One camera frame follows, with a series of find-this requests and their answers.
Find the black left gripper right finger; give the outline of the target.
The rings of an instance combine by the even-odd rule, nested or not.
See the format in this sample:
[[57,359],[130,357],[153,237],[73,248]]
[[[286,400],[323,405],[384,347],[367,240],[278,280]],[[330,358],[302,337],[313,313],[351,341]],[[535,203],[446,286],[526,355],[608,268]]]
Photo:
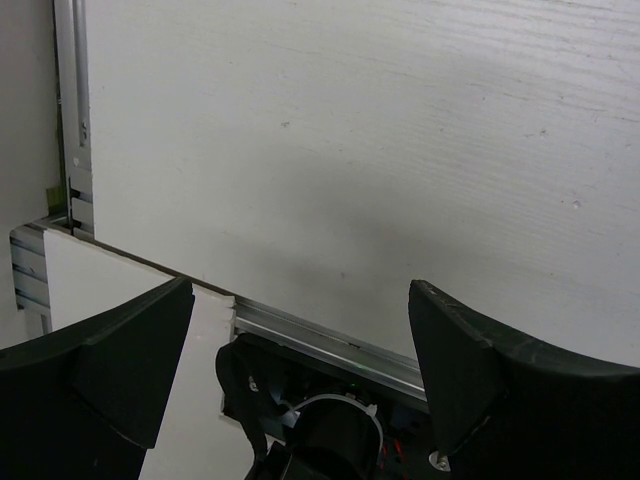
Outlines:
[[424,280],[408,314],[435,445],[455,479],[635,479],[639,371],[485,316]]

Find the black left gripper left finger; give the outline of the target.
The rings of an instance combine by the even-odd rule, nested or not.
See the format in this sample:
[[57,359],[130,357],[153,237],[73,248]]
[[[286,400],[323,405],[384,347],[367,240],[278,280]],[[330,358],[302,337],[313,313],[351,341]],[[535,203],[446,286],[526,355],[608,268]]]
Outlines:
[[194,307],[172,279],[1,352],[4,479],[136,479],[156,445]]

